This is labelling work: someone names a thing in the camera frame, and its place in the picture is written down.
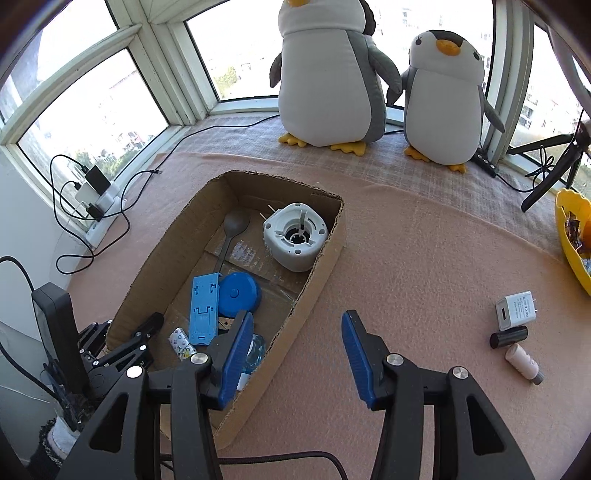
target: stuffed penguin toy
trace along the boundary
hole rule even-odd
[[[482,91],[482,58],[460,35],[429,30],[413,39],[409,65],[402,74],[404,135],[410,144],[404,152],[464,173],[480,144],[482,115],[505,132]],[[399,97],[396,91],[387,96],[388,105]]]
[[[282,53],[269,73],[281,80],[280,142],[363,155],[385,132],[382,77],[393,98],[402,94],[396,65],[371,35],[374,15],[365,0],[284,0],[279,12]]]

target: gray spoon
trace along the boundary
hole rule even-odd
[[[234,210],[230,210],[226,214],[223,220],[223,231],[226,234],[226,239],[224,240],[222,251],[217,259],[216,268],[213,270],[213,273],[219,273],[222,269],[222,264],[228,253],[232,238],[246,230],[249,223],[251,223],[251,214],[244,208],[234,208]]]

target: penguin beak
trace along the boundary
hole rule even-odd
[[[454,42],[449,40],[437,40],[435,42],[437,49],[444,55],[455,57],[460,54],[461,48],[458,47]]]

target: white wall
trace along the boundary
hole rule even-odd
[[[80,253],[77,240],[61,230],[51,207],[0,152],[0,257],[19,260],[39,288],[48,281],[66,288],[70,277],[56,270],[62,253]],[[62,269],[72,264],[64,262]],[[40,340],[25,278],[15,265],[0,265],[0,322]]]
[[[43,362],[47,363],[41,342],[2,323],[0,342],[19,365],[40,377]],[[0,426],[21,460],[28,461],[35,452],[39,429],[56,418],[56,409],[60,411],[56,401],[0,355]]]
[[[0,153],[0,257],[18,259],[35,288],[48,281],[65,288],[70,277],[57,272],[55,259],[80,251],[77,241],[62,235],[50,206]],[[47,362],[39,338],[27,282],[15,265],[5,262],[0,265],[0,342],[37,378]],[[28,460],[37,448],[39,429],[55,418],[56,406],[0,354],[0,426],[21,459]]]

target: cardboard box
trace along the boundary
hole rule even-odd
[[[311,206],[330,229],[329,237],[310,272],[294,273],[270,256],[262,238],[263,219],[273,208],[302,202]],[[316,303],[346,239],[343,200],[296,181],[260,173],[229,171],[209,181],[189,201],[142,266],[129,288],[107,335],[110,349],[127,341],[152,313],[164,312],[164,326],[150,340],[154,368],[173,367],[179,360],[168,336],[178,327],[189,331],[193,277],[211,273],[225,234],[223,220],[235,206],[251,211],[248,229],[231,243],[222,274],[247,271],[262,288],[254,313],[255,333],[267,352],[246,387],[223,412],[211,411],[218,449],[236,437],[252,413]],[[170,408],[163,406],[161,430],[170,437]]]

